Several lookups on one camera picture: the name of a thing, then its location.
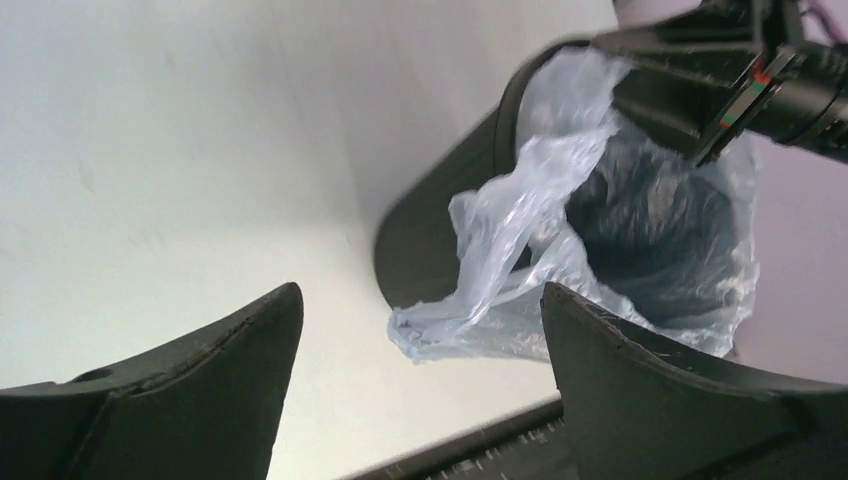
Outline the light blue plastic trash bag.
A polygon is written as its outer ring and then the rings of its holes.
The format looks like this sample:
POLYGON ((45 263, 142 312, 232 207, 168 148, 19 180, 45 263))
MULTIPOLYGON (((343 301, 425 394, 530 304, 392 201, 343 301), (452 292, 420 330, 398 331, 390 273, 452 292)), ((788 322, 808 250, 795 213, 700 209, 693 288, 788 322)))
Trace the light blue plastic trash bag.
POLYGON ((638 326, 722 357, 753 312, 758 161, 747 139, 694 167, 616 112, 625 63, 562 47, 518 91, 505 155, 436 213, 458 264, 444 292, 393 302, 416 362, 549 358, 540 301, 561 284, 638 326))

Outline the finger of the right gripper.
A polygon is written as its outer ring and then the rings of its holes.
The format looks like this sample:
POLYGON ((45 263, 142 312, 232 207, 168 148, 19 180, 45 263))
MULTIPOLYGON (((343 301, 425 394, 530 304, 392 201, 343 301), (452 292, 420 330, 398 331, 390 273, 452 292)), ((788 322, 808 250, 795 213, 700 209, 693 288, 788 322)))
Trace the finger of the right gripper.
POLYGON ((599 34, 590 44, 632 68, 614 90, 615 108, 658 145, 704 159, 766 49, 768 14, 766 6, 697 6, 599 34))

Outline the black ribbed trash bin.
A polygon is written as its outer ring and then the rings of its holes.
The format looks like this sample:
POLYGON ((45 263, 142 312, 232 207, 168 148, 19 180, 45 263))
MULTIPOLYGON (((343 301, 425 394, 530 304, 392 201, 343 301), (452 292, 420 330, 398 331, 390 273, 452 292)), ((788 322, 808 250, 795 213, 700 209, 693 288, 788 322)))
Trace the black ribbed trash bin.
POLYGON ((513 170, 518 112, 529 81, 560 50, 588 46, 587 39, 562 40, 523 63, 499 103, 388 210, 376 234, 373 260, 389 306, 433 302, 455 291, 460 260, 450 201, 513 170))

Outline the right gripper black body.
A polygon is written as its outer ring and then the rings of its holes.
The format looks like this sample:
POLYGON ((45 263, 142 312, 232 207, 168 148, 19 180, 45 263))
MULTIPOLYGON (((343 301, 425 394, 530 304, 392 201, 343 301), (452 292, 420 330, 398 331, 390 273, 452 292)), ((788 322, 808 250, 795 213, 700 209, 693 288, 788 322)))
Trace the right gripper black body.
POLYGON ((716 27, 728 37, 710 42, 719 59, 705 63, 707 76, 731 83, 708 94, 713 105, 688 154, 698 166, 713 162, 746 129, 780 141, 798 136, 801 109, 780 112, 778 102, 790 94, 809 57, 796 1, 727 1, 715 14, 716 27))

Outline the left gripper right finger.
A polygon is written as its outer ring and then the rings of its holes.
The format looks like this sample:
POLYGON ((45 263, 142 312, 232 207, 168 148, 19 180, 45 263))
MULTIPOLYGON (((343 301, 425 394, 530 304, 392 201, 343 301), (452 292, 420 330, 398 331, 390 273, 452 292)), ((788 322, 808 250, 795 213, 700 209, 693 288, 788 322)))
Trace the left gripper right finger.
POLYGON ((542 321, 583 479, 843 479, 847 389, 700 352, 549 283, 542 321))

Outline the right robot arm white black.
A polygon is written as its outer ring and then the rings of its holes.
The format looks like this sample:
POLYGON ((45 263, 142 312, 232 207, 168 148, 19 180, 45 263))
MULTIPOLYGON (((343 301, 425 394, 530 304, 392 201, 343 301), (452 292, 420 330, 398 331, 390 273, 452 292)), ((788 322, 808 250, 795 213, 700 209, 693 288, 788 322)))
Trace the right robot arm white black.
POLYGON ((704 1, 592 46, 626 60, 615 108, 658 145, 704 165, 744 132, 847 159, 847 44, 807 39, 814 2, 704 1))

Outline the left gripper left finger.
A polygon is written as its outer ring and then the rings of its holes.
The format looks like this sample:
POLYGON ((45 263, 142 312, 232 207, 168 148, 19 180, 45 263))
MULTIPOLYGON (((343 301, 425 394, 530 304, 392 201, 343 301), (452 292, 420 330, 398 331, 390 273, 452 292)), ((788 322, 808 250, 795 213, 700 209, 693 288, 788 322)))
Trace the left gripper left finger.
POLYGON ((303 315, 287 283, 69 382, 3 390, 2 477, 265 478, 303 315))

